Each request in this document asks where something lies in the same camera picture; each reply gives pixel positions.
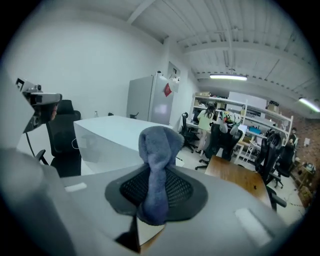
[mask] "gray towel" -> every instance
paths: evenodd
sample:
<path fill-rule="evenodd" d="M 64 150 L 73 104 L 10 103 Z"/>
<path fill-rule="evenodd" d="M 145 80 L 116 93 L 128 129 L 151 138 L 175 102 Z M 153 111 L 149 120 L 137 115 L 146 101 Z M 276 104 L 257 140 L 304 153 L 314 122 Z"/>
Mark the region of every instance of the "gray towel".
<path fill-rule="evenodd" d="M 149 164 L 150 176 L 147 196 L 138 207 L 137 217 L 149 225 L 165 224 L 169 210 L 165 167 L 176 164 L 183 144 L 180 134 L 164 126 L 149 127 L 140 133 L 139 155 Z"/>

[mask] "black office chair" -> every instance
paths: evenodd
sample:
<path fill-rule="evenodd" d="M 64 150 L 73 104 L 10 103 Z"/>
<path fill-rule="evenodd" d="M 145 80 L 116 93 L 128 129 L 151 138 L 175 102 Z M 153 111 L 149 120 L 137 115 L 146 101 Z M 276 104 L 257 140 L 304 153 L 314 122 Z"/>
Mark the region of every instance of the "black office chair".
<path fill-rule="evenodd" d="M 55 119 L 46 124 L 49 135 L 51 154 L 54 156 L 51 166 L 55 167 L 59 176 L 71 177 L 81 175 L 81 155 L 75 140 L 74 121 L 81 119 L 79 111 L 74 111 L 71 100 L 59 102 Z M 36 158 L 45 165 L 45 150 L 41 150 Z"/>
<path fill-rule="evenodd" d="M 286 146 L 282 147 L 280 157 L 275 163 L 275 170 L 278 172 L 278 178 L 275 179 L 275 188 L 277 187 L 278 183 L 282 185 L 281 189 L 284 185 L 281 182 L 281 176 L 286 178 L 290 177 L 290 173 L 294 168 L 293 163 L 293 156 L 295 154 L 295 147 L 291 144 L 287 144 Z"/>
<path fill-rule="evenodd" d="M 211 125 L 211 136 L 210 144 L 205 149 L 204 155 L 206 158 L 211 159 L 212 156 L 215 156 L 220 148 L 223 148 L 222 158 L 228 161 L 231 160 L 234 147 L 239 142 L 243 135 L 242 130 L 238 130 L 234 135 L 230 134 L 231 128 L 228 128 L 227 133 L 222 133 L 220 131 L 220 124 Z M 200 163 L 204 162 L 206 165 L 197 166 L 195 169 L 206 169 L 208 167 L 209 161 L 200 159 Z"/>
<path fill-rule="evenodd" d="M 273 166 L 280 155 L 282 149 L 282 139 L 278 133 L 270 135 L 268 138 L 264 138 L 261 143 L 260 154 L 255 159 L 255 170 L 261 175 L 262 180 L 265 184 L 267 193 L 270 198 L 271 207 L 277 211 L 277 204 L 286 207 L 287 203 L 277 196 L 277 193 L 270 187 L 267 186 L 273 179 L 277 178 L 273 174 Z"/>
<path fill-rule="evenodd" d="M 194 148 L 196 147 L 195 145 L 191 144 L 194 141 L 199 141 L 199 138 L 197 137 L 197 134 L 199 134 L 196 131 L 190 130 L 187 127 L 187 118 L 188 118 L 188 113 L 185 112 L 182 114 L 182 129 L 180 131 L 180 134 L 184 138 L 184 147 L 187 147 L 188 149 L 191 150 L 191 153 L 194 152 Z"/>

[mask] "fluorescent light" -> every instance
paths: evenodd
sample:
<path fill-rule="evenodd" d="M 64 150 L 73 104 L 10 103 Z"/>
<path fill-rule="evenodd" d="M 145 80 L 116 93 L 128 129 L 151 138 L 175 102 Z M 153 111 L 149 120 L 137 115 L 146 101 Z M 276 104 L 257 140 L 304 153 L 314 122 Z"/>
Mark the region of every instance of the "fluorescent light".
<path fill-rule="evenodd" d="M 247 81 L 247 77 L 246 76 L 234 75 L 234 74 L 211 74 L 210 78 L 212 78 L 212 79 L 230 79 L 230 80 Z"/>
<path fill-rule="evenodd" d="M 310 109 L 312 109 L 315 112 L 320 112 L 320 109 L 316 106 L 313 105 L 310 101 L 306 100 L 305 98 L 300 98 L 299 101 L 305 105 L 307 105 Z"/>

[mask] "red sign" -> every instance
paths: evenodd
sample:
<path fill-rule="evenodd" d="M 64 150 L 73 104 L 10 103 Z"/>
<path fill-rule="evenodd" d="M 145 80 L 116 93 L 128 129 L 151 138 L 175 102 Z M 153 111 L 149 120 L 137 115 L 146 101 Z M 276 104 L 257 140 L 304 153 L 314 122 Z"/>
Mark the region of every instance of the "red sign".
<path fill-rule="evenodd" d="M 164 87 L 164 95 L 168 97 L 170 93 L 172 93 L 172 90 L 170 89 L 169 83 L 167 83 L 166 86 Z"/>

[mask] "silver refrigerator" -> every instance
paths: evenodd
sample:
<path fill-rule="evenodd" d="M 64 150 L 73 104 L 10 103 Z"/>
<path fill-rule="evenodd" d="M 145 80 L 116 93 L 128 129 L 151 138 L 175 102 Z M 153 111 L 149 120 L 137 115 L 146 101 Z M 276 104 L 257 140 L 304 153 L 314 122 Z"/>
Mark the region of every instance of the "silver refrigerator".
<path fill-rule="evenodd" d="M 177 84 L 161 73 L 131 80 L 126 116 L 153 123 L 169 125 L 174 91 Z"/>

